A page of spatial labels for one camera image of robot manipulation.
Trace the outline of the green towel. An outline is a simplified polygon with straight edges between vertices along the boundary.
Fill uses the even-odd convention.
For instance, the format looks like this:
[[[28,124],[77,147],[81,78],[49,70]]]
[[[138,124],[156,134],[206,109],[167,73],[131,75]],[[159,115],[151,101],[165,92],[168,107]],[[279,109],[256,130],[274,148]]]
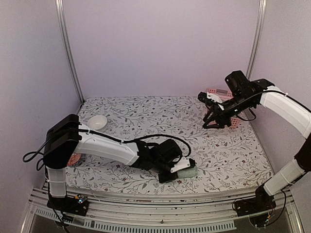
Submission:
[[[198,174],[197,166],[188,167],[186,169],[177,171],[177,177],[179,179],[196,177],[197,174]]]

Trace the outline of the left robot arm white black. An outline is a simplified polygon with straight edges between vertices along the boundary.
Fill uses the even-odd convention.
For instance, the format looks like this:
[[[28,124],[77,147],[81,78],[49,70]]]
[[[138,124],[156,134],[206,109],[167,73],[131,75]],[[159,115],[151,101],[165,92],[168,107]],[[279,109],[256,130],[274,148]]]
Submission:
[[[42,155],[40,162],[48,175],[49,204],[67,211],[72,205],[84,203],[82,198],[67,196],[66,167],[74,153],[96,155],[141,170],[156,168],[163,181],[175,178],[180,170],[189,167],[176,137],[168,135],[166,138],[160,144],[144,142],[144,137],[117,139],[89,128],[80,123],[77,115],[70,114],[48,130],[39,149],[26,153],[22,160],[28,163]]]

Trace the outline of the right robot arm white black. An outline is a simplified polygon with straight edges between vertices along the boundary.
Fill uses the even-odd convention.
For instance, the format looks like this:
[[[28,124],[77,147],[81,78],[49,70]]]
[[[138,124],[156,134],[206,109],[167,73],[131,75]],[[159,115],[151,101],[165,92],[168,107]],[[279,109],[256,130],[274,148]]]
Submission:
[[[203,128],[223,129],[231,126],[232,117],[242,111],[262,106],[274,113],[276,117],[266,120],[272,126],[278,119],[288,125],[277,130],[268,139],[276,143],[277,149],[286,152],[286,157],[293,158],[282,167],[272,178],[258,187],[251,207],[261,212],[270,204],[270,198],[283,188],[295,184],[311,170],[311,111],[306,106],[281,91],[275,84],[258,79],[250,81],[242,71],[233,71],[225,78],[232,98],[221,100],[216,94],[201,92],[199,101],[207,107],[203,118]]]

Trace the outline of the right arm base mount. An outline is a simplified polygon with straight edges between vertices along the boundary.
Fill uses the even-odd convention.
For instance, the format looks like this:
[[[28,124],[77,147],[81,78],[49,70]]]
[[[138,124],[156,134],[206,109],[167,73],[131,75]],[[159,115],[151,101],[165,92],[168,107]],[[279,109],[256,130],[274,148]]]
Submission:
[[[237,213],[237,216],[273,210],[275,207],[274,196],[269,196],[265,192],[257,192],[253,198],[238,199],[232,203],[232,209]]]

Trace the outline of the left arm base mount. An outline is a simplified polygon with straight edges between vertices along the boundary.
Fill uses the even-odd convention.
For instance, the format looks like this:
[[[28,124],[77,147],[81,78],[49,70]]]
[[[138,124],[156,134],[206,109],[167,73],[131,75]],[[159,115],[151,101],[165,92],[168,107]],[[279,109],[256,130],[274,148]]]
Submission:
[[[61,213],[69,213],[79,216],[86,216],[89,207],[88,197],[78,194],[74,197],[65,196],[54,198],[49,195],[47,207],[58,210]]]

